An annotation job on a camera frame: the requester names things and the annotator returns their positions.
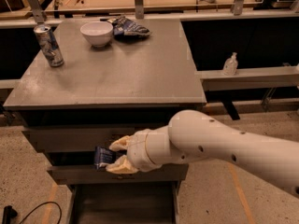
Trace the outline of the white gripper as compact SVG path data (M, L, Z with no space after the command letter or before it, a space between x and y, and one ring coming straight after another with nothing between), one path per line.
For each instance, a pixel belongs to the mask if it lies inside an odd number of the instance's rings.
M127 150L127 156L119 157L114 163L109 164L106 170L112 174L134 174L139 172L149 172L156 168L150 160L146 151L146 139L149 129L138 131L133 135L114 141L109 149L112 151Z

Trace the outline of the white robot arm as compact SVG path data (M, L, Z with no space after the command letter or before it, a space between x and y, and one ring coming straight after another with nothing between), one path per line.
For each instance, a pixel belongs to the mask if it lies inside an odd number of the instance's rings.
M126 152L106 167L113 174L218 159L299 197L298 142L241 132L199 111L180 111L162 128L126 135L109 148Z

